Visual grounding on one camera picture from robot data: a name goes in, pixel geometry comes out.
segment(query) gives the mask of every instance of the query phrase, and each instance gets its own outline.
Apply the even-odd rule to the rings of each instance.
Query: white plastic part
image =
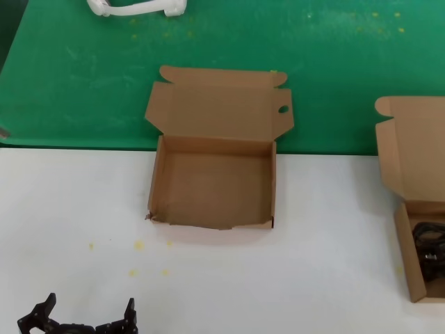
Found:
[[[107,0],[87,0],[87,2],[94,14],[102,16],[139,15],[160,10],[163,10],[166,16],[178,16],[184,14],[187,7],[187,0],[151,0],[123,7],[112,7]]]

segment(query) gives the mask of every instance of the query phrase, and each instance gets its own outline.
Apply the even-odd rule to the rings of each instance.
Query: brown cardboard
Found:
[[[395,214],[411,301],[445,302],[445,280],[425,283],[412,231],[445,223],[445,97],[381,97],[375,108],[391,120],[376,125],[385,186],[405,202]]]
[[[151,220],[272,228],[274,140],[293,127],[291,91],[276,88],[286,74],[170,66],[161,74],[169,82],[154,83],[145,114],[163,132]]]

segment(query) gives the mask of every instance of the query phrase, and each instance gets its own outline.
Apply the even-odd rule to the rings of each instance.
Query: box side wall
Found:
[[[173,152],[230,154],[248,157],[264,157],[269,154],[273,142],[239,141],[218,138],[164,136],[167,149]]]
[[[149,215],[156,215],[162,193],[163,170],[165,168],[166,147],[163,136],[159,136],[156,158],[154,160],[152,184],[148,200]]]
[[[416,246],[412,238],[412,229],[405,204],[398,208],[394,218],[411,301],[416,303],[426,296],[426,287],[417,257]]]

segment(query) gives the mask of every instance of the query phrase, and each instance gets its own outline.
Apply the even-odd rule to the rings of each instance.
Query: yellow speck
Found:
[[[132,269],[128,272],[128,276],[130,276],[130,277],[137,276],[138,274],[139,274],[139,271],[137,269]]]
[[[137,251],[142,251],[145,248],[144,241],[138,240],[134,242],[134,249]]]

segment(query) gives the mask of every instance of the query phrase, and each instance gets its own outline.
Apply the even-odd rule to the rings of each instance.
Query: black cable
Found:
[[[445,223],[421,222],[412,231],[423,279],[445,278]]]

